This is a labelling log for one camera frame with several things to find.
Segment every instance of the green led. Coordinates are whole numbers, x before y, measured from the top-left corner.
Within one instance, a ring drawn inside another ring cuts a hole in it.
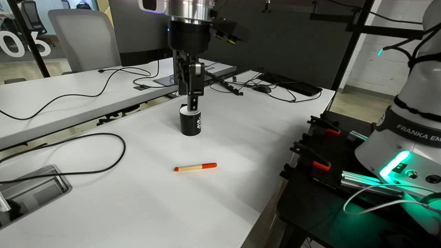
[[[381,178],[388,178],[388,174],[398,167],[398,164],[401,164],[405,159],[408,159],[410,155],[410,152],[408,151],[402,151],[399,152],[392,160],[390,160],[390,163],[380,171],[380,177]]]

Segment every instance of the white tabletop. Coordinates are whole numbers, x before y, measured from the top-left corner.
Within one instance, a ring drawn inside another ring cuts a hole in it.
[[[160,65],[160,75],[155,79],[172,75],[172,60],[162,60]],[[151,62],[135,68],[147,69],[154,75],[155,66],[157,64]],[[230,66],[216,64],[209,68],[215,73]],[[110,75],[111,72],[91,71],[0,86],[0,109],[16,117],[27,117],[58,95],[98,94]],[[137,77],[118,72],[99,98],[62,98],[27,122],[0,115],[0,151],[176,91],[176,87],[137,91],[132,84]],[[139,83],[157,86],[153,80]]]
[[[252,75],[241,75],[238,82]],[[121,163],[103,175],[67,178],[73,190],[0,230],[0,247],[239,247],[279,181],[293,141],[333,97],[324,90],[315,101],[285,104],[252,90],[244,94],[206,89],[197,137],[179,131],[177,109],[184,98],[93,130],[126,141]],[[273,94],[284,97],[285,91]],[[120,149],[113,138],[77,141],[1,164],[0,181],[47,164],[63,173],[102,168]],[[217,168],[172,173],[175,166],[209,162]]]

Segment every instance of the desk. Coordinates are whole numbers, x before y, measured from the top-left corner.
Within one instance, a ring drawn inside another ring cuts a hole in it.
[[[253,75],[239,75],[237,82]],[[248,89],[244,97],[206,89],[197,137],[179,131],[177,111],[186,98],[102,126],[93,133],[115,133],[126,141],[121,163],[104,175],[67,178],[73,190],[2,229],[0,247],[239,247],[279,182],[292,141],[332,97],[324,90],[315,101],[285,104]],[[7,162],[0,179],[45,164],[60,171],[102,168],[120,149],[110,138],[78,141]],[[172,173],[175,166],[206,162],[217,168]]]
[[[370,134],[370,126],[359,120],[326,113],[326,120],[337,122],[341,130],[340,138],[322,138],[322,128],[315,128],[307,146],[330,162],[332,167],[365,174],[354,156],[354,146],[346,137],[350,131],[364,135]],[[398,207],[388,207],[370,214],[354,217],[341,211],[344,201],[352,192],[343,193],[317,184],[310,177],[304,160],[300,157],[295,173],[278,201],[278,215],[289,228],[295,229],[289,248],[293,243],[311,237],[326,247],[370,248],[370,247],[439,247],[439,241],[426,233],[413,219]],[[362,211],[369,206],[377,206],[377,196],[365,197],[370,203],[355,201],[348,211]]]
[[[172,60],[161,61],[157,79],[172,75]],[[136,66],[155,72],[155,62]],[[213,73],[230,66],[216,64]],[[98,94],[111,72],[96,71],[0,86],[0,109],[12,116],[26,117],[37,112],[47,102],[63,94]],[[98,98],[62,98],[38,116],[27,122],[16,122],[0,115],[0,151],[102,117],[104,115],[139,105],[177,90],[177,87],[150,89],[137,91],[132,80],[139,76],[124,72],[115,73],[106,91]]]

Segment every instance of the gray chair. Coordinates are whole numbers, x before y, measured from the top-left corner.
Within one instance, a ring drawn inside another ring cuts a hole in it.
[[[71,72],[121,65],[113,27],[103,13],[51,10],[48,15]]]
[[[33,0],[22,2],[22,15],[30,32],[38,32],[38,35],[47,33],[40,20],[36,2]]]

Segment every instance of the wall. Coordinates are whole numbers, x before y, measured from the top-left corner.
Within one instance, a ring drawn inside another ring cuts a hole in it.
[[[7,0],[0,0],[0,13],[2,13],[2,14],[9,14],[11,13],[11,9],[9,9]]]
[[[40,20],[44,28],[47,29],[47,35],[55,35],[55,31],[48,17],[48,11],[60,10],[63,9],[63,4],[60,3],[60,0],[38,0],[36,3],[37,3],[37,11],[38,11]]]
[[[104,13],[109,9],[109,0],[96,0],[98,10]]]
[[[406,21],[421,21],[423,14],[431,0],[383,0],[376,13]],[[373,18],[372,25],[421,29],[417,25],[392,24],[380,18]],[[387,95],[397,95],[406,82],[409,73],[408,60],[401,53],[387,51],[377,57],[377,51],[390,44],[395,44],[402,39],[366,36],[364,44],[348,76],[347,86],[375,91]],[[413,51],[417,43],[403,46],[403,49]]]
[[[70,9],[75,9],[81,2],[85,2],[92,10],[98,10],[96,0],[69,0]]]
[[[373,4],[372,4],[370,11],[376,13],[379,6],[381,4],[381,2],[383,0],[375,0]],[[373,22],[373,18],[375,18],[373,15],[368,15],[365,25],[370,27],[372,22]],[[340,90],[346,87],[348,76],[350,76],[350,73],[351,73],[351,71],[354,68],[355,61],[358,60],[359,51],[361,51],[365,40],[366,40],[366,35],[361,33],[359,38],[358,38],[357,46],[354,47],[352,55],[351,55],[351,58],[350,58],[350,61],[348,61],[348,64],[346,66],[346,72],[343,75],[343,79],[341,79],[341,82],[339,84]]]

